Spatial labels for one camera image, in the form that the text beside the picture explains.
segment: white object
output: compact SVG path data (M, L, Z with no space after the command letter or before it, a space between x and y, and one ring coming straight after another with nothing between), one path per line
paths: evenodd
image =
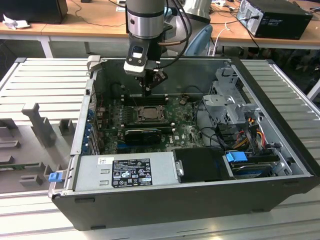
M8 28L16 30L16 29L22 29L22 28L28 28L30 25L25 20L13 20L11 18L6 17L6 15L3 14L3 21L2 23L6 25Z
M126 11L126 8L125 8L125 7L117 6L117 7L115 8L115 11L116 11L116 12L125 12L125 11Z
M216 54L216 50L217 50L217 47L218 47L218 46L217 46L217 43L218 43L218 39L219 39L219 37L220 37L220 34L222 34L222 32L223 32L224 30L231 31L231 29L227 27L227 24L229 24L229 23L231 23L231 22L226 21L226 22L224 23L224 29L222 29L222 30L219 32L218 36L216 36L216 40L215 40L215 43L214 43L214 46L213 46L214 49L213 49L212 57L214 57L215 54Z
M226 5L226 0L216 0L212 1L215 5L218 5L219 7L223 7Z

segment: white cable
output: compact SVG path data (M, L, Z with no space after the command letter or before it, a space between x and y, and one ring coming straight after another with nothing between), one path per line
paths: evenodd
M240 22L240 21L242 21L242 20L247 20L247 19L248 19L248 18L239 19L237 22ZM229 24L229 23L230 23L229 21L226 21L226 22L224 23L225 28L222 29L222 30L219 32L218 36L216 37L216 40L215 40L215 43L214 43L214 46L213 46L214 49L213 49L212 57L214 57L214 56L216 55L217 43L218 43L218 39L219 39L219 37L220 37L220 34L222 34L222 32L223 32L224 30L231 31L231 29L228 28L228 26L227 26L227 24Z

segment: table leg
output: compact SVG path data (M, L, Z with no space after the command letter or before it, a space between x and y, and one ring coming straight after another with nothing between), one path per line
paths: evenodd
M44 55L46 58L53 58L53 54L50 48L50 39L48 36L39 36L38 40L42 45L42 49L44 51Z
M312 101L313 99L315 99L315 97L318 95L319 92L320 92L320 79L314 85L314 87L310 90L307 97Z
M90 54L91 51L90 51L89 42L85 41L85 42L84 42L84 47L85 47L85 52L86 52L87 54Z

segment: red wire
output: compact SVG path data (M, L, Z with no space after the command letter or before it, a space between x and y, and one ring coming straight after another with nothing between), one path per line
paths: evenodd
M240 132L238 133L238 135L236 136L236 143L238 143L240 134L243 134L243 133L244 133L244 131L240 131Z

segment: circuit board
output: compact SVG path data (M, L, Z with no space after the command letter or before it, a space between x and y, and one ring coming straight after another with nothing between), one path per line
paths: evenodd
M162 121L174 123L174 131L161 134L159 144L133 146L128 146L125 142L124 135L128 128L122 125L124 112L128 108L142 109L144 106L125 106L120 100L113 100L113 103L106 107L110 116L109 123L107 127L100 129L105 149L103 154L170 152L175 148L204 147L201 133L193 121L192 103L181 105L180 100L180 96L170 96L166 105L159 106L165 114Z

